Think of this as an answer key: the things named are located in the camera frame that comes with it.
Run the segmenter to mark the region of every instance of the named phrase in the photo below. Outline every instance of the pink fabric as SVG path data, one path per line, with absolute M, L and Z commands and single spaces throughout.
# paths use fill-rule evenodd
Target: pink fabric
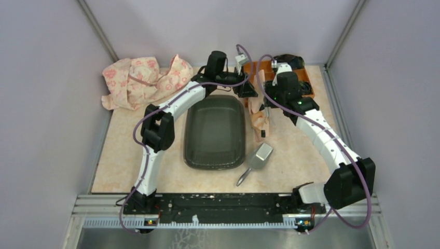
M 193 67 L 176 55 L 170 69 L 161 74 L 155 57 L 143 57 L 119 60 L 104 69 L 102 75 L 110 91 L 101 97 L 102 106 L 108 110 L 136 110 L 184 87 L 193 76 Z

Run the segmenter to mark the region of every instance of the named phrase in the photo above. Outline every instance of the gray wall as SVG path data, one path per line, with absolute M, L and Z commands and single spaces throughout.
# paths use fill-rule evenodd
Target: gray wall
M 60 248 L 111 61 L 74 0 L 5 1 L 0 23 L 0 248 Z
M 440 2 L 370 1 L 331 68 L 397 248 L 439 248 Z
M 296 53 L 324 63 L 357 0 L 87 0 L 120 58 L 179 53 L 205 65 L 212 50 L 235 56 L 241 43 L 254 60 Z

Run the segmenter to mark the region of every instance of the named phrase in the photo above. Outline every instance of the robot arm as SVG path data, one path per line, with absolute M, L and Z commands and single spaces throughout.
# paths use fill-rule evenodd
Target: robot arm
M 282 106 L 300 113 L 305 118 L 324 127 L 321 129 L 302 117 L 284 112 L 284 115 L 289 117 L 296 127 L 307 134 L 323 157 L 331 174 L 326 183 L 311 183 L 294 188 L 293 200 L 295 204 L 302 206 L 309 203 L 329 203 L 333 208 L 340 209 L 365 199 L 365 191 L 359 176 L 337 143 L 344 147 L 348 155 L 360 167 L 371 195 L 376 169 L 373 161 L 370 158 L 362 159 L 353 152 L 330 127 L 317 103 L 310 97 L 302 97 L 298 77 L 288 64 L 275 65 L 274 71 L 276 71 L 274 81 L 267 83 L 265 87 L 269 96 Z
M 195 87 L 190 90 L 191 87 L 194 87 L 195 85 L 198 85 L 197 82 L 190 81 L 185 88 L 183 88 L 178 94 L 182 94 L 184 92 L 187 92 L 183 97 L 177 99 L 175 102 L 170 104 L 173 99 L 168 100 L 158 106 L 158 108 L 168 106 L 167 113 L 170 114 L 169 116 L 172 117 L 172 120 L 169 120 L 168 125 L 172 126 L 173 131 L 172 133 L 168 132 L 169 134 L 172 134 L 173 140 L 174 140 L 174 121 L 177 120 L 186 110 L 188 110 L 191 106 L 196 104 L 197 102 L 203 100 L 205 98 L 205 88 L 204 87 Z M 141 129 L 142 136 L 144 137 L 143 143 L 148 143 L 146 136 L 148 136 L 148 130 L 145 126 Z M 137 181 L 135 183 L 135 186 L 138 184 L 139 181 L 142 181 L 139 187 L 137 188 L 138 192 L 144 194 L 144 195 L 151 195 L 154 191 L 156 191 L 157 187 L 157 174 L 159 173 L 159 167 L 160 163 L 162 161 L 163 154 L 165 153 L 165 150 L 157 150 L 154 148 L 151 148 L 149 145 L 149 152 L 150 155 L 147 157 L 147 151 L 145 148 L 143 148 L 143 157 L 142 157 L 142 163 L 141 163 L 141 169 L 139 172 L 139 177 L 137 178 Z M 149 160 L 147 171 L 145 173 L 145 179 L 142 179 L 142 173 L 145 169 L 145 163 L 146 160 Z

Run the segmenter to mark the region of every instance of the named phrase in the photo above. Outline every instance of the black object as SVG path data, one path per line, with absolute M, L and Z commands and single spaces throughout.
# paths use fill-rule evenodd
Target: black object
M 148 105 L 144 116 L 156 111 L 159 107 Z M 160 111 L 144 120 L 141 127 L 142 143 L 150 146 L 155 153 L 167 150 L 174 142 L 174 118 L 171 113 Z
M 227 57 L 225 53 L 221 51 L 212 51 L 211 55 L 209 55 L 207 65 L 202 67 L 204 68 L 204 73 L 201 72 L 202 68 L 200 68 L 197 75 L 191 78 L 191 81 L 196 81 L 198 83 L 215 82 L 225 85 L 235 85 L 244 81 L 247 74 L 244 72 L 243 67 L 241 72 L 237 72 L 237 69 L 235 69 L 234 72 L 223 72 L 226 60 Z M 215 85 L 203 85 L 203 87 L 205 88 L 206 96 L 209 96 L 215 89 L 217 89 L 217 86 Z M 240 98 L 258 96 L 254 86 L 249 81 L 240 86 L 233 87 L 232 89 Z
M 234 96 L 211 95 L 188 110 L 183 155 L 191 168 L 238 167 L 245 144 L 244 108 Z
M 373 193 L 374 175 L 376 165 L 370 158 L 358 158 L 357 166 L 362 172 L 371 196 Z M 353 164 L 345 165 L 341 163 L 324 184 L 324 194 L 330 204 L 335 209 L 343 208 L 366 198 L 361 180 L 353 167 Z
M 287 63 L 292 68 L 292 70 L 304 68 L 304 59 L 301 56 L 294 56 L 293 54 L 282 54 L 275 56 L 274 59 L 278 63 Z
M 312 85 L 310 84 L 310 82 L 300 80 L 299 84 L 301 85 L 303 95 L 312 94 Z
M 311 218 L 296 218 L 295 225 L 298 232 L 306 232 L 312 230 L 315 227 L 315 221 Z
M 306 210 L 306 209 L 309 208 L 310 204 L 304 204 L 304 203 L 303 203 L 303 200 L 301 199 L 301 195 L 299 194 L 299 189 L 300 189 L 302 186 L 306 186 L 306 185 L 309 185 L 309 184 L 312 184 L 312 183 L 313 183 L 313 182 L 301 184 L 301 185 L 299 185 L 299 186 L 296 186 L 296 187 L 292 190 L 292 195 L 291 195 L 291 196 L 292 196 L 292 203 L 293 203 L 293 205 L 294 205 L 295 207 L 297 207 L 298 209 Z
M 311 97 L 303 97 L 301 84 L 294 72 L 279 74 L 277 76 L 277 85 L 273 86 L 272 82 L 267 82 L 265 89 L 269 97 L 275 102 L 299 114 L 305 115 L 308 110 L 312 109 L 319 110 L 318 104 Z M 271 108 L 277 108 L 276 105 L 266 98 L 265 104 Z M 296 125 L 298 116 L 286 111 L 283 111 L 283 114 Z
M 192 223 L 194 215 L 203 224 L 282 223 L 283 214 L 310 212 L 300 212 L 288 194 L 280 197 L 278 193 L 162 193 L 153 203 L 160 209 L 162 224 Z M 325 207 L 311 205 L 317 214 L 325 214 Z M 124 214 L 148 214 L 139 205 L 127 207 Z
M 208 62 L 205 67 L 205 77 L 214 79 L 218 74 L 223 72 L 225 67 L 226 54 L 221 51 L 212 51 L 208 57 Z
M 155 208 L 157 205 L 156 191 L 149 196 L 135 191 L 124 206 L 123 213 L 132 214 L 135 212 L 136 214 L 158 214 L 159 209 Z

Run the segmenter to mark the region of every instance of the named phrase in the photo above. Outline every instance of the orange container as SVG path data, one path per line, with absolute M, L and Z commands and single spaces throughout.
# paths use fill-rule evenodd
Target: orange container
M 257 62 L 253 63 L 253 67 L 254 67 L 254 72 L 251 75 L 251 79 L 250 82 L 254 81 L 254 75 L 257 73 Z M 260 70 L 264 70 L 264 74 L 265 74 L 265 78 L 266 80 L 273 80 L 275 78 L 275 73 L 273 73 L 272 70 L 272 63 L 270 61 L 262 61 L 260 64 Z M 305 68 L 303 69 L 297 69 L 297 70 L 293 70 L 296 75 L 298 75 L 298 80 L 301 81 L 305 81 L 305 82 L 310 82 L 309 76 L 307 75 L 307 71 Z M 244 72 L 249 74 L 251 72 L 251 65 L 248 63 L 246 65 L 244 65 Z M 312 86 L 312 94 L 309 95 L 303 95 L 303 97 L 315 97 L 315 92 L 313 90 L 313 86 Z

